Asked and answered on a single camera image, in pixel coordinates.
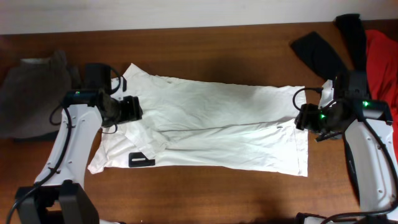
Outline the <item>white polo shirt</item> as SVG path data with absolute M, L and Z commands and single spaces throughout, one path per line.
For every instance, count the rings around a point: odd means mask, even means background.
M 88 165 L 92 174 L 129 167 L 140 152 L 160 166 L 308 174 L 308 133 L 295 127 L 292 102 L 306 102 L 299 86 L 248 86 L 149 75 L 136 65 L 124 73 L 142 119 L 109 128 Z

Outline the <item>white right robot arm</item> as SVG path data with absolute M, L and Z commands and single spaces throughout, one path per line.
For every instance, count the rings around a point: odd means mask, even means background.
M 381 101 L 340 98 L 326 106 L 298 108 L 297 129 L 318 134 L 317 141 L 343 136 L 351 153 L 359 212 L 329 216 L 323 223 L 397 223 L 397 159 L 392 119 Z

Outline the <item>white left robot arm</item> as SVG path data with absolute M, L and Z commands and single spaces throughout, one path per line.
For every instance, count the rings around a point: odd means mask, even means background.
M 47 162 L 31 187 L 17 190 L 11 208 L 21 223 L 102 223 L 84 190 L 85 169 L 97 132 L 142 118 L 136 96 L 114 99 L 104 90 L 69 91 Z

